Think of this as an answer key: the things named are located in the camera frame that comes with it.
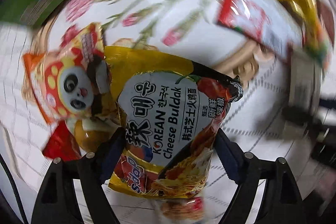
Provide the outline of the small red snack packet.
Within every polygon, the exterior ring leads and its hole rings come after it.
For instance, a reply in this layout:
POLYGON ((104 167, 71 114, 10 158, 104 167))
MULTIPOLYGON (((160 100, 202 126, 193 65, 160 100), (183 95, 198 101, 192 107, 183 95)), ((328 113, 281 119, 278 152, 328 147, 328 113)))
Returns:
POLYGON ((73 161, 81 158, 79 145, 67 128, 65 121, 58 123, 43 148, 42 154, 52 160, 58 157, 62 161, 73 161))

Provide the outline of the red white snack packet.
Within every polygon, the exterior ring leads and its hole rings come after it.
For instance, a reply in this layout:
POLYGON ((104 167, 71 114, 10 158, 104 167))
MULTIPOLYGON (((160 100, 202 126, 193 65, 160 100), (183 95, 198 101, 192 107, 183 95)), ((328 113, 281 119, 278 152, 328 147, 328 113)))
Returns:
POLYGON ((286 60, 302 47, 299 25, 278 0, 223 0, 218 23, 236 30, 286 60))

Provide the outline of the white floral quilted bedspread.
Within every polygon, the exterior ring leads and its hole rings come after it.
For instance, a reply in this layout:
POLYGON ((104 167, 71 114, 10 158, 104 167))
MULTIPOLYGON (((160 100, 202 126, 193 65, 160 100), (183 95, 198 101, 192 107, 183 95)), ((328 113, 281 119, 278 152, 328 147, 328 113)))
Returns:
MULTIPOLYGON (((327 69, 303 49, 303 44, 301 48, 292 47, 288 58, 282 60, 248 36, 219 24, 222 3, 65 0, 38 27, 1 21, 1 134, 10 158, 6 172, 9 178, 17 176, 33 190, 27 197, 17 197, 20 211, 30 207, 32 218, 51 163, 62 160, 42 154, 61 121, 48 124, 42 117, 23 55, 58 50, 76 32, 99 22, 105 48, 159 51, 238 78, 243 96, 232 102, 219 129, 243 152, 262 160, 285 158, 303 199, 308 223, 335 223, 335 169, 310 157, 314 143, 309 128, 287 122, 282 116, 283 108, 294 106, 317 114, 323 124, 335 125, 335 0, 317 0, 318 17, 332 43, 327 69)), ((301 28, 304 42, 302 22, 289 13, 301 28)), ((114 119, 63 121, 79 145, 81 158, 93 156, 122 127, 117 107, 114 119)), ((214 143, 205 186, 192 197, 130 196, 111 189, 110 178, 102 189, 119 223, 220 223, 238 187, 228 178, 214 143)))

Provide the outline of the yellow snack packet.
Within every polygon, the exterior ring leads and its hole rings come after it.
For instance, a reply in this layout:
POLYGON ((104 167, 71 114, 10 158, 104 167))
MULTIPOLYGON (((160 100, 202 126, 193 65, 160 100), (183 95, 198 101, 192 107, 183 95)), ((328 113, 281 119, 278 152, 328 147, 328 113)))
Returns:
POLYGON ((318 17, 317 0, 278 0, 299 19, 304 28, 303 49, 321 65, 329 66, 332 43, 326 28, 318 17))

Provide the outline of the orange panda snack packet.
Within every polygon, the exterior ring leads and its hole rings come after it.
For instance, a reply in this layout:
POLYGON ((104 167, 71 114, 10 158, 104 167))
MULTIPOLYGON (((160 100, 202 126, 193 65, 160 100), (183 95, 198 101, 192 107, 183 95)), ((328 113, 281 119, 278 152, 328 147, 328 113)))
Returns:
POLYGON ((116 117, 104 48, 101 25, 92 22, 58 50, 23 55, 34 99, 46 123, 116 117))

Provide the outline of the yellow Korean cheese noodle packet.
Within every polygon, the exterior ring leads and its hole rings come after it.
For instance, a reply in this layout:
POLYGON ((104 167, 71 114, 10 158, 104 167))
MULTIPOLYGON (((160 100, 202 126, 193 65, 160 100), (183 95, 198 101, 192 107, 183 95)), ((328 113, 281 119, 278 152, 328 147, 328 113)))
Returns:
POLYGON ((198 194, 217 131, 243 96, 240 80, 159 51, 107 46, 105 59, 126 140, 109 187, 146 198, 198 194))

